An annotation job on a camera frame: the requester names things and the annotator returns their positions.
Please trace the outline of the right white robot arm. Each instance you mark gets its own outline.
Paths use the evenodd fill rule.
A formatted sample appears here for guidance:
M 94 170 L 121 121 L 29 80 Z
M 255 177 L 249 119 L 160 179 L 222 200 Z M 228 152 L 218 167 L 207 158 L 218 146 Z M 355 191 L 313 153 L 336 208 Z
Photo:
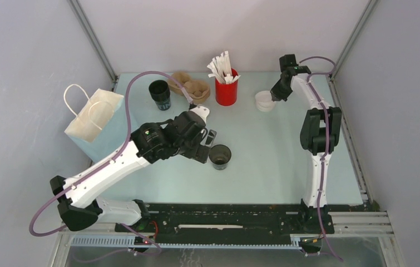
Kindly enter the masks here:
M 332 153 L 340 141 L 342 110 L 330 105 L 313 83 L 314 76 L 328 77 L 335 71 L 335 62 L 328 58 L 326 61 L 332 65 L 331 70 L 313 72 L 297 61 L 294 54 L 281 56 L 280 78 L 270 90 L 274 102 L 287 101 L 292 93 L 296 93 L 308 107 L 300 130 L 300 144 L 309 154 L 311 168 L 307 192 L 297 218 L 299 229 L 306 233 L 329 220 L 325 193 L 327 171 Z

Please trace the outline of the black paper coffee cup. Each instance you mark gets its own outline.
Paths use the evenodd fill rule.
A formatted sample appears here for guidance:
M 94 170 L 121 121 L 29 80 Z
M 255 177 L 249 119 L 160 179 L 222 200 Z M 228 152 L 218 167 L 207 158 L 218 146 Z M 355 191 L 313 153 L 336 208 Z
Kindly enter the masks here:
M 149 93 L 159 110 L 166 111 L 171 107 L 170 89 L 166 81 L 156 80 L 152 82 L 149 85 Z

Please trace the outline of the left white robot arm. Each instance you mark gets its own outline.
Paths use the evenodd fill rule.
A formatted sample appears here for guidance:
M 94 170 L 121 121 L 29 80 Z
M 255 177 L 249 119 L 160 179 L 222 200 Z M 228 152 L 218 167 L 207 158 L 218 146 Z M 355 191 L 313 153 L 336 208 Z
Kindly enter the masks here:
M 115 201 L 100 195 L 131 173 L 156 161 L 181 155 L 205 163 L 209 148 L 202 145 L 208 135 L 209 108 L 193 106 L 173 119 L 142 124 L 113 153 L 80 174 L 51 179 L 58 197 L 58 212 L 71 231 L 81 231 L 95 223 L 117 223 L 144 231 L 150 215 L 142 200 Z

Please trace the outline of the white plastic cup lid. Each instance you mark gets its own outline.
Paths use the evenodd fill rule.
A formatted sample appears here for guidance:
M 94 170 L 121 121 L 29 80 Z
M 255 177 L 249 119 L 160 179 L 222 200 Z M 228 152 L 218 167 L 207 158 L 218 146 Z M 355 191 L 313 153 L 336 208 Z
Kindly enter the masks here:
M 260 91 L 255 95 L 255 105 L 259 111 L 269 112 L 275 107 L 276 102 L 272 100 L 270 91 Z

